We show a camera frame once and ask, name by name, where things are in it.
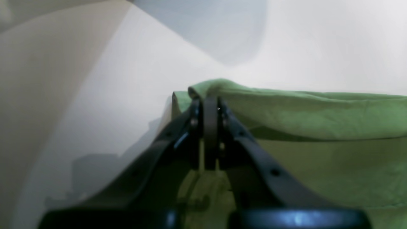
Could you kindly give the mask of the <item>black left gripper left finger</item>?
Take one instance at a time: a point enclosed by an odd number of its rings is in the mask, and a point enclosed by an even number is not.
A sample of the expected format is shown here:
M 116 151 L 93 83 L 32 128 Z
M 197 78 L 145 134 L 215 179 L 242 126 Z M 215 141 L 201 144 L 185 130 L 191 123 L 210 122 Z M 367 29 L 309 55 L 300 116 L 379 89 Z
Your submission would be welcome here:
M 39 229 L 181 229 L 177 195 L 199 167 L 199 144 L 215 149 L 218 99 L 194 98 L 148 149 L 106 188 L 73 207 L 48 212 Z

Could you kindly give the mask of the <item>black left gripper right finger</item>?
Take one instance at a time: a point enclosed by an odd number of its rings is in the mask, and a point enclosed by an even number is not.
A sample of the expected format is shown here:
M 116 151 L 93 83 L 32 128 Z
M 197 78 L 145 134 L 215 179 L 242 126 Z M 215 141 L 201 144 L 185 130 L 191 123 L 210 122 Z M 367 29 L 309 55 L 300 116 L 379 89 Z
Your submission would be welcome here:
M 220 167 L 228 175 L 237 209 L 229 229 L 371 229 L 367 214 L 319 196 L 269 155 L 218 99 Z

